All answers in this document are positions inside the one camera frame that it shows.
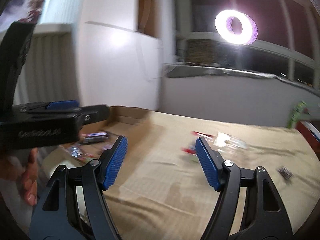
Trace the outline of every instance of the plastic bag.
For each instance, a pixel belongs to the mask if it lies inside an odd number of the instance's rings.
[[[80,141],[69,147],[63,147],[71,156],[82,163],[100,158],[103,151],[111,149],[118,135],[110,132],[82,134]]]
[[[237,137],[222,132],[218,132],[217,136],[195,131],[193,131],[192,134],[194,135],[194,140],[187,148],[182,149],[189,154],[190,160],[192,161],[199,162],[195,148],[196,139],[199,137],[204,137],[210,148],[218,151],[225,160],[232,160],[237,163],[243,161],[245,158],[243,150],[247,149],[247,144]]]

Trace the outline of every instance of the red object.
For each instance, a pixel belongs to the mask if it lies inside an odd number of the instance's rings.
[[[214,137],[213,135],[206,134],[206,133],[201,133],[201,132],[196,132],[196,131],[192,131],[191,133],[192,133],[193,135],[196,135],[196,136],[205,135],[205,136],[208,136],[208,137],[210,137],[210,138],[213,138],[213,137]]]
[[[191,150],[189,148],[183,148],[182,151],[189,153],[189,154],[197,155],[195,150]]]
[[[297,122],[296,129],[303,135],[308,144],[316,153],[317,157],[320,157],[320,143],[316,139],[316,137],[309,131],[307,127],[304,126],[302,122]]]

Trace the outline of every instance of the white wall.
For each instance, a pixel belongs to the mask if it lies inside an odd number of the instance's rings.
[[[320,98],[276,79],[203,76],[163,78],[160,111],[222,122],[285,127],[299,101]]]
[[[82,105],[158,108],[159,40],[137,33],[138,0],[84,0],[76,62]]]

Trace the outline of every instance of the dark object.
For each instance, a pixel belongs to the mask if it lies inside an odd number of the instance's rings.
[[[34,24],[14,22],[0,45],[0,145],[8,150],[76,142],[82,125],[105,120],[105,105],[78,107],[76,101],[37,102],[12,107]]]
[[[88,133],[85,135],[85,138],[91,138],[91,137],[96,137],[96,136],[104,136],[109,138],[109,133],[110,132],[95,132],[95,133]]]
[[[33,214],[30,239],[121,239],[102,190],[115,182],[127,147],[127,139],[119,136],[113,147],[105,150],[99,160],[91,160],[85,166],[73,169],[58,166]],[[83,187],[91,227],[80,219],[76,186]]]
[[[96,137],[89,137],[85,138],[82,142],[82,144],[93,144],[93,143],[100,143],[108,140],[108,137],[106,136],[96,136]]]
[[[267,170],[238,168],[211,150],[202,137],[196,141],[196,152],[210,185],[221,191],[209,224],[201,239],[212,240],[289,240],[292,228],[281,197]],[[240,231],[229,236],[239,198],[240,187],[247,187]]]
[[[293,174],[284,166],[277,169],[277,171],[284,177],[286,180],[291,179],[293,177]]]

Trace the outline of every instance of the glowing ring lamp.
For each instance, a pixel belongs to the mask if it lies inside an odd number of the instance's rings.
[[[234,34],[231,23],[234,18],[238,18],[242,24],[242,33]],[[216,29],[226,41],[233,44],[249,45],[253,43],[258,36],[258,29],[255,22],[246,14],[235,11],[225,10],[216,17]]]

